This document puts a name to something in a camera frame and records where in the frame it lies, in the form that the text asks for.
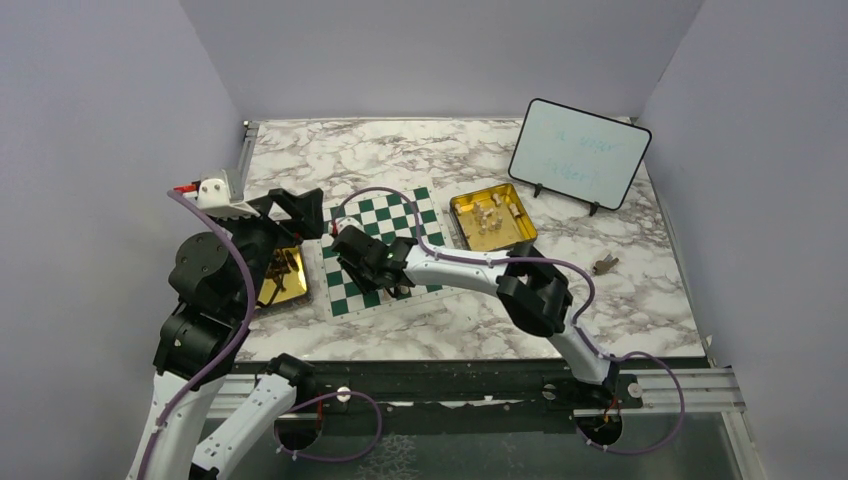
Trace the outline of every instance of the cable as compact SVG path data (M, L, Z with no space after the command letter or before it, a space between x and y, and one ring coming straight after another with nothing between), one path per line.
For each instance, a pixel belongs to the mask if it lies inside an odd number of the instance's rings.
M418 246L421 247L421 250L424 250L424 252L427 253L427 255L430 255L432 257L436 257L437 255L436 255L435 250L433 250L427 244L427 242L423 241L422 238L421 238L421 219L420 219L421 214L418 210L418 205L415 202L413 202L412 200L410 200L409 197L407 197L403 193L401 193L401 192L399 192L399 191L397 191L393 188L367 187L367 188L363 188L362 190L357 190L356 192L353 192L352 194L350 194L333 211L333 218L331 220L331 223L333 224L333 231L337 232L336 219L338 218L339 213L344 210L344 206L347 204L347 202L349 202L352 198L357 197L357 196L359 196L363 193L378 192L378 191L379 192L388 192L388 193L393 194L393 195L398 195L401 199L403 199L404 202L406 202L409 205L410 209L412 210L413 219L415 220L415 240L418 242ZM677 376L674 374L674 372L671 371L671 368L669 368L669 366L666 365L665 362L663 362L659 358L657 358L657 357L655 357L655 356L653 356L649 353L645 353L645 352L630 352L630 353L627 353L626 355L624 355L622 357L613 357L611 355L607 355L606 353L601 352L600 350L598 350L597 347L595 347L595 345L592 343L592 341L589 339L589 337L586 335L586 333L583 332L583 329L577 324L577 319L580 317L580 315L583 314L583 312L585 312L589 308L589 306L595 300L595 282L592 281L592 277L590 277L589 274L586 273L585 270L583 270L582 268L578 267L577 265L575 265L573 263L566 262L565 260L559 260L559 259L556 259L556 258L507 257L507 258L493 259L490 262L487 262L486 260L475 259L475 258L466 258L466 257L460 257L460 256L457 256L457 255L450 255L450 254L444 254L444 253L439 253L438 258L443 258L445 260L451 260L451 261L459 262L459 263L466 263L466 264L470 264L470 265L501 265L501 264L505 264L505 263L542 263L542 264L549 264L549 265L558 265L558 266L561 266L561 267L565 267L565 268L577 273L581 277L583 277L583 279L586 280L586 283L589 286L589 295L586 298L586 302L583 303L583 305L580 308L578 308L577 311L574 313L574 316L572 317L572 320L571 320L571 324L574 327L574 329L577 331L577 333L580 335L580 339L583 340L583 343L586 344L586 347L588 347L589 350L593 354L599 355L602 358L604 358L605 360L609 360L611 362L621 363L621 362L624 362L625 360L627 360L627 359L629 359L630 357L633 357L633 356L641 356L641 357L645 357L645 358L651 360L652 362L654 362L657 365L659 365L660 367L662 367L666 372L668 372L668 375L671 377L672 381L674 382L674 385L677 387L677 395L680 397L680 414L677 417L677 422L675 423L674 428L671 430L671 432L669 432L669 434L665 438L663 438L662 440L660 440L659 442L657 442L656 444L654 444L650 447L639 449L639 450L628 451L628 450L618 450L618 449L608 448L608 447L604 448L601 445L598 445L598 444L596 444L596 443L594 443L594 442L592 442L591 440L588 440L588 439L587 439L587 443L589 445L596 447L596 448L604 450L605 452L608 452L608 453L615 453L615 454L618 454L618 455L641 455L641 454L644 454L644 453L653 452L653 451L665 446L668 442L673 440L674 437L676 437L677 434L680 432L680 429L683 426L683 417L686 414L686 402L683 398L683 388L680 386L680 381L678 381Z
M296 412L296 411L298 411L302 408L305 408L305 407L312 405L313 403L323 402L324 400L326 400L328 398L338 397L339 395L350 395L350 396L353 396L353 397L363 398L366 401L368 401L368 403L370 403L371 406L374 407L374 411L377 412L377 433L374 435L374 438L371 439L371 443L369 443L368 446L365 447L365 449L363 449L359 453L354 453L353 455L348 455L346 457L320 457L320 456L317 456L317 455L310 455L308 453L299 453L297 451L292 451L292 450L287 449L286 447L283 446L282 443L280 443L280 438L279 438L279 435L277 435L277 431L276 431L276 428L275 428L274 429L274 438L277 439L277 445L279 447L277 449L277 453L285 452L289 455L292 455L294 458L305 458L307 460L315 460L316 462L325 462L325 463L349 462L351 460L356 460L357 458L361 458L361 457L371 453L371 450L374 450L374 447L377 446L377 442L380 441L380 436L383 434L383 413L380 412L380 406L377 405L377 401L374 400L373 398L369 397L368 395L362 393L362 392L332 392L332 393L328 393L328 394L325 394L325 395L315 397L311 400L307 400L307 401L305 401L305 402L303 402L299 405L295 405L294 407L290 408L286 413Z
M177 203L184 206L188 211L190 211L194 216L200 219L204 225L209 227L209 230L218 237L218 240L221 241L221 244L226 247L226 249L230 252L230 255L233 256L233 260L235 260L236 265L238 265L239 272L241 272L242 278L244 279L244 286L247 290L247 311L244 314L244 319L239 326L238 331L233 336L232 340L221 350L215 358L212 359L205 367L203 367L199 372L197 372L182 388L174 395L168 403L165 404L165 408L162 409L162 413L156 418L155 428L150 432L150 437L147 440L147 446L144 448L144 453L141 457L141 462L138 465L138 480L144 480L144 475L147 473L147 466L150 463L150 459L153 456L153 450L156 448L156 442L159 439L159 432L166 425L166 421L168 420L168 416L174 410L180 400L189 392L195 385L200 381L200 379L204 378L209 374L215 367L221 363L224 358L233 353L233 350L236 348L236 345L239 345L244 339L244 337L248 334L250 321L253 319L254 305L256 304L256 290L253 286L253 280L250 275L250 270L247 268L247 263L245 263L244 258L239 253L238 248L235 244L230 240L227 236L227 233L219 227L208 215L203 213L196 205L188 201L181 192L176 190L169 190L168 196L174 199Z

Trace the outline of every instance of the marble table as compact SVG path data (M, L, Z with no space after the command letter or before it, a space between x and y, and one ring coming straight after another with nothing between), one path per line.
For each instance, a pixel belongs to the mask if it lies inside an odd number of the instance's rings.
M403 186L429 178L445 215L448 200L510 182L507 166L521 119L340 119L262 122L246 178L246 196L283 187L320 187L340 201L373 185ZM584 328L614 354L642 350L660 356L703 356L700 337L650 179L640 167L624 205L587 216L570 198L513 182L539 232L547 257L585 268L609 250L621 262L595 277L597 298ZM456 241L453 225L448 225ZM306 256L320 255L306 242ZM566 272L575 302L588 291ZM500 302L476 292L353 321L325 318L320 282L312 305L254 320L240 361L281 352L313 360L433 360L549 358L558 353L527 335Z

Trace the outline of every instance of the green chessboard square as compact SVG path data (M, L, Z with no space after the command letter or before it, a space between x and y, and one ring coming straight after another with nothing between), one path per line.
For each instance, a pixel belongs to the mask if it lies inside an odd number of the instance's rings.
M432 245L444 245L445 238L442 236L442 233L431 233L427 235L427 241L429 241Z
M362 301L365 302L365 308L376 307L380 304L380 292L366 293L362 296Z
M436 212L433 210L427 210L426 212L421 212L421 219L424 220L424 223L430 223L436 221Z
M361 295L362 292L359 291L359 288L352 283L345 283L345 297L354 297L356 295Z
M406 221L406 217L393 218L392 225L394 225L395 230L400 230L401 228L409 228L409 222Z
M335 302L330 302L330 308L333 310L333 316L344 315L348 313L347 300L341 299Z
M363 227L365 228L365 233L372 237L380 234L380 227L376 223L369 223L368 225L363 225Z
M377 215L377 220L388 220L392 218L392 214L389 213L388 208L378 208L374 210L374 214Z
M342 272L330 272L327 274L327 285L335 287L336 285L341 285L343 282Z

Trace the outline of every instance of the marble tabletop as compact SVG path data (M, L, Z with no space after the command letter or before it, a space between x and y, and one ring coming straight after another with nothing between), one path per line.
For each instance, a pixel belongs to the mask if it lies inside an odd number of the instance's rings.
M325 202L375 185L432 181L447 214L456 195L512 182L524 201L545 256L590 268L604 251L621 259L595 277L597 297L584 328L614 354L703 356L695 321L650 179L642 165L617 211L587 216L585 204L507 176L521 119L339 119L266 121L259 127L246 178L248 198L283 187L320 187ZM456 241L451 222L446 222ZM306 242L304 255L320 255ZM565 272L575 302L587 287ZM313 360L433 360L558 357L543 338L518 330L500 302L463 292L385 314L333 322L323 313L320 282L312 305L255 319L240 361L287 352Z

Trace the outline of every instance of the table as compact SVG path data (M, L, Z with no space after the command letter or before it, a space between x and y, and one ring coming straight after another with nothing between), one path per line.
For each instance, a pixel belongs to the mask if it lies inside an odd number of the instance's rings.
M700 337L659 206L644 165L623 206L587 216L576 200L543 192L507 176L521 119L338 119L265 121L246 176L245 195L283 187L320 187L340 201L367 186L399 186L429 178L448 214L462 193L513 182L539 232L547 257L590 268L605 250L621 259L595 277L595 303L584 328L614 354L642 350L658 356L703 356ZM453 226L454 243L459 245ZM317 242L304 254L320 255ZM566 272L575 302L586 285ZM264 361L282 352L321 360L548 358L558 353L542 338L518 330L500 302L464 292L387 314L327 321L319 282L312 305L254 320L239 361Z

